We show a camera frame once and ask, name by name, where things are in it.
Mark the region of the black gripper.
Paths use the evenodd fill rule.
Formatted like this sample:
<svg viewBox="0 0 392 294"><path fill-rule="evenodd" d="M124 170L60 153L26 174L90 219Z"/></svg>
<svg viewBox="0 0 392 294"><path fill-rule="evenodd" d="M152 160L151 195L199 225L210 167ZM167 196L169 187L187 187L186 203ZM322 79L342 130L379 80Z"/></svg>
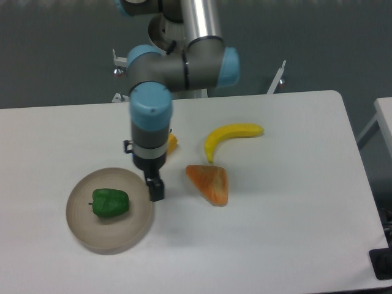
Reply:
<svg viewBox="0 0 392 294"><path fill-rule="evenodd" d="M150 200L152 202L163 200L165 198L165 186L160 179L159 170L166 161L166 155L164 154L155 159L144 159L134 154L132 158L134 165L144 174Z"/></svg>

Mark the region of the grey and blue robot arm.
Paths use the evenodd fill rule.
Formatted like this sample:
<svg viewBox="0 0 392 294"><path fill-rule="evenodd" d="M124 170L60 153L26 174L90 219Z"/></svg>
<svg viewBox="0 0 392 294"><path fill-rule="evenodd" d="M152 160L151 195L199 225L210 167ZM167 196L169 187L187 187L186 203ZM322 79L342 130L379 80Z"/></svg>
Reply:
<svg viewBox="0 0 392 294"><path fill-rule="evenodd" d="M165 197L159 170L168 149L173 113L172 94L234 85L239 80L239 56L226 47L215 1L117 1L129 16L159 13L185 29L184 47L174 40L167 49L139 45L123 66L129 79L131 146L135 166L144 173L149 199Z"/></svg>

